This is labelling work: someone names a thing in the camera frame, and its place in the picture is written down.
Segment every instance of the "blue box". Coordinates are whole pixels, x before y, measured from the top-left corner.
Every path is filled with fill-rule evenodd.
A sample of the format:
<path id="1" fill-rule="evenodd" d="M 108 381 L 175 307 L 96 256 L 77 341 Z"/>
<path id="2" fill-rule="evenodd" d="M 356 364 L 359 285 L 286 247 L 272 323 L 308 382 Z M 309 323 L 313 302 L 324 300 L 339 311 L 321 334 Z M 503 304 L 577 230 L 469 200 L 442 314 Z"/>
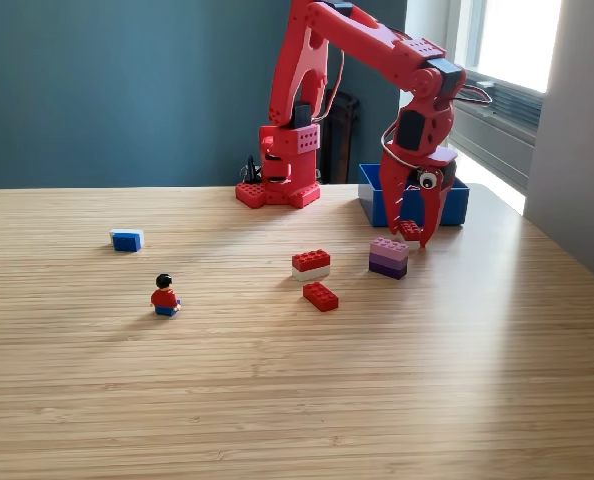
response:
<path id="1" fill-rule="evenodd" d="M 137 233 L 116 233 L 113 235 L 113 247 L 118 252 L 136 252 L 141 248 Z"/>
<path id="2" fill-rule="evenodd" d="M 384 195 L 379 182 L 379 164 L 362 163 L 359 165 L 359 201 L 373 227 L 387 227 Z M 463 225 L 468 209 L 470 189 L 461 180 L 455 178 L 453 188 L 446 196 L 444 212 L 440 225 Z M 420 227 L 424 225 L 424 200 L 419 190 L 407 190 L 404 193 L 401 212 L 402 220 L 414 220 Z"/>

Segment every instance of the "white lego brick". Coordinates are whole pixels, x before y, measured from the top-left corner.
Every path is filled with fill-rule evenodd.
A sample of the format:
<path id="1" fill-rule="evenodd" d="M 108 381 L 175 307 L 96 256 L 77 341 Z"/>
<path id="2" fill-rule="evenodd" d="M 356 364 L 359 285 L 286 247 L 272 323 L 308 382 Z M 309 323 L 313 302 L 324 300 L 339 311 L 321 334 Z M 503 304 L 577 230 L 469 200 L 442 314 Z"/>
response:
<path id="1" fill-rule="evenodd" d="M 318 277 L 325 277 L 326 275 L 330 275 L 330 265 L 326 265 L 325 267 L 321 268 L 313 268 L 312 270 L 306 270 L 305 272 L 300 272 L 295 267 L 293 267 L 293 277 L 295 277 L 300 282 L 307 282 L 308 280 L 313 280 Z"/>
<path id="2" fill-rule="evenodd" d="M 110 231 L 110 243 L 113 243 L 113 236 L 116 233 L 135 233 L 135 234 L 139 235 L 139 243 L 141 243 L 141 246 L 143 247 L 145 245 L 143 230 L 135 230 L 135 229 L 130 229 L 130 228 L 113 228 Z"/>

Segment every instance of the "blue bin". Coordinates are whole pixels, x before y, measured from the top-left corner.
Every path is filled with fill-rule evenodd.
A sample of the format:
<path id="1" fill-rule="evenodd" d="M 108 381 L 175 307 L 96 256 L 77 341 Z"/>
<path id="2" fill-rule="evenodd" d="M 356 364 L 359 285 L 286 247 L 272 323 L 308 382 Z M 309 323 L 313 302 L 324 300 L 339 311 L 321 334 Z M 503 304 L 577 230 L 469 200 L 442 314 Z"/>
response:
<path id="1" fill-rule="evenodd" d="M 384 195 L 379 182 L 379 164 L 363 163 L 359 165 L 359 201 L 373 227 L 387 227 Z M 468 209 L 470 189 L 461 180 L 455 183 L 444 205 L 440 225 L 463 225 Z M 402 220 L 414 220 L 417 225 L 424 224 L 424 200 L 419 190 L 406 190 L 399 214 Z"/>

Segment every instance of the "googly eye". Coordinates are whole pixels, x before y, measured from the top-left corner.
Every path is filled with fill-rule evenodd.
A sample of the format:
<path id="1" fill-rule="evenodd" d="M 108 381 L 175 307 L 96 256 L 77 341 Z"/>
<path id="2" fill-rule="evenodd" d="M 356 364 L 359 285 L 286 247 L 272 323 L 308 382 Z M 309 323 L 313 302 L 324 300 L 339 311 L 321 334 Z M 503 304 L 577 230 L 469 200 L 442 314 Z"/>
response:
<path id="1" fill-rule="evenodd" d="M 437 186 L 437 176 L 434 173 L 424 172 L 419 176 L 419 185 L 426 190 L 435 188 Z"/>

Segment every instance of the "white wall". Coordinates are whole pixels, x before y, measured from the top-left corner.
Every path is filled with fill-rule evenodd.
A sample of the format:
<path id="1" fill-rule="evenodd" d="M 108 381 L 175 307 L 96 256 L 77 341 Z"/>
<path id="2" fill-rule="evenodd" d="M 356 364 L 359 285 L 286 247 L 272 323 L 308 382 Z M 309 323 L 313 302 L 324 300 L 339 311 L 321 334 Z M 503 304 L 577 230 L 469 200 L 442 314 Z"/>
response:
<path id="1" fill-rule="evenodd" d="M 408 0 L 406 33 L 413 38 L 425 38 L 446 48 L 451 1 L 454 0 Z M 412 99 L 412 94 L 402 91 L 399 106 L 408 105 Z"/>
<path id="2" fill-rule="evenodd" d="M 563 0 L 525 216 L 594 271 L 594 0 Z"/>

